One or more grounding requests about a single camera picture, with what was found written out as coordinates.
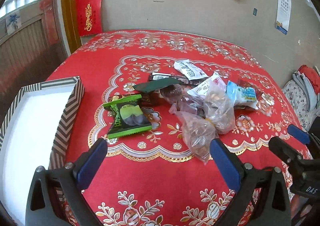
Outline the light blue snack packet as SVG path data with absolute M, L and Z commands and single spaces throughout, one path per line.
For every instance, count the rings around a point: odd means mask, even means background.
M 233 107 L 248 107 L 257 109 L 257 96 L 252 87 L 241 87 L 234 82 L 228 81 L 226 94 L 230 98 Z

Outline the clear bag of nuts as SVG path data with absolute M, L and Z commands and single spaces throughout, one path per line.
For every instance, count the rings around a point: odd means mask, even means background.
M 183 141 L 191 153 L 205 165 L 210 159 L 210 142 L 218 134 L 214 125 L 200 116 L 188 112 L 176 112 L 175 115 L 181 121 Z
M 213 81 L 209 82 L 203 103 L 204 114 L 218 134 L 227 134 L 235 128 L 234 107 L 224 90 Z

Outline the white pink strawberry packet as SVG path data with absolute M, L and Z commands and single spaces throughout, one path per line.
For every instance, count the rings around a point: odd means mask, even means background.
M 200 97 L 200 98 L 204 99 L 213 84 L 216 87 L 219 87 L 220 90 L 226 91 L 225 82 L 222 80 L 222 78 L 220 77 L 220 75 L 217 72 L 214 72 L 209 78 L 204 80 L 198 86 L 194 87 L 193 89 L 188 90 L 187 94 L 190 96 L 193 96 L 193 97 Z

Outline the clear bag of red dates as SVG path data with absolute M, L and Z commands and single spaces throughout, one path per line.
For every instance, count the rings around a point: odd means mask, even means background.
M 181 85 L 174 84 L 162 88 L 160 94 L 171 104 L 169 112 L 187 112 L 205 118 L 203 99 L 199 96 L 189 95 Z

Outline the white grey snack packet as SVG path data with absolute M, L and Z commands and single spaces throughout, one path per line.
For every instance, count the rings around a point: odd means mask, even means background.
M 208 75 L 199 67 L 189 60 L 181 60 L 174 62 L 174 68 L 181 74 L 185 75 L 190 81 L 208 78 Z

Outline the dark green snack packet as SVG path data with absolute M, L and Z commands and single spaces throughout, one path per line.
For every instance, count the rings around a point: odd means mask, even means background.
M 173 78 L 165 78 L 161 80 L 154 80 L 154 81 L 140 83 L 140 84 L 134 85 L 133 88 L 136 91 L 139 91 L 140 93 L 150 93 L 152 91 L 163 89 L 175 84 L 180 84 L 180 82 Z

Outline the dark brown snack bar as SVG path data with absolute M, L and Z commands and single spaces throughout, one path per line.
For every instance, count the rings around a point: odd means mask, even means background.
M 148 81 L 154 81 L 154 80 L 161 80 L 165 78 L 173 78 L 175 80 L 178 80 L 180 84 L 186 84 L 191 86 L 198 86 L 203 81 L 206 80 L 206 78 L 200 78 L 198 80 L 189 80 L 186 78 L 186 76 L 181 75 L 172 75 L 172 74 L 164 74 L 164 73 L 151 73 L 148 76 Z

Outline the dark red gold packet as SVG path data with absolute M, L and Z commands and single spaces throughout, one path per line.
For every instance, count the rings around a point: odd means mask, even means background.
M 133 96 L 133 95 L 136 95 L 136 94 L 123 94 L 123 95 L 114 94 L 114 95 L 110 96 L 110 97 L 107 99 L 107 101 L 108 101 L 108 102 L 112 102 L 112 101 L 116 101 L 116 100 L 122 99 L 122 98 L 124 98 L 124 97 Z

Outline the floral cushion stack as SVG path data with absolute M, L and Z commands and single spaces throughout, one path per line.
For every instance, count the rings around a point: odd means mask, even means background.
M 304 131 L 319 117 L 319 68 L 302 65 L 282 89 Z

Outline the red orange shiny candy packet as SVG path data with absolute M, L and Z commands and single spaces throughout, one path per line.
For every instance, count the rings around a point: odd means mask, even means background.
M 248 88 L 248 87 L 253 88 L 254 91 L 255 91 L 257 99 L 261 98 L 261 96 L 263 94 L 263 91 L 258 86 L 256 86 L 255 84 L 253 84 L 251 82 L 247 82 L 247 81 L 243 80 L 242 78 L 238 78 L 236 83 L 237 83 L 237 85 L 239 85 L 239 86 L 241 86 L 243 88 Z

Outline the striped white storage box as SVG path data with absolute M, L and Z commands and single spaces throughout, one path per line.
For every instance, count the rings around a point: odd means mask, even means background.
M 1 202 L 25 224 L 29 189 L 38 166 L 63 167 L 84 85 L 79 76 L 21 87 L 1 125 Z

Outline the white wall calendar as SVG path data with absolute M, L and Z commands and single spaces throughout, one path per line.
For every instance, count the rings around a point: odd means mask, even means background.
M 278 0 L 276 29 L 283 34 L 287 34 L 289 30 L 291 16 L 291 0 Z

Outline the red paper wall decoration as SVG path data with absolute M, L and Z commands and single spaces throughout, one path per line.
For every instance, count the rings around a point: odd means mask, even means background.
M 102 0 L 75 0 L 76 20 L 80 37 L 99 34 L 101 25 Z

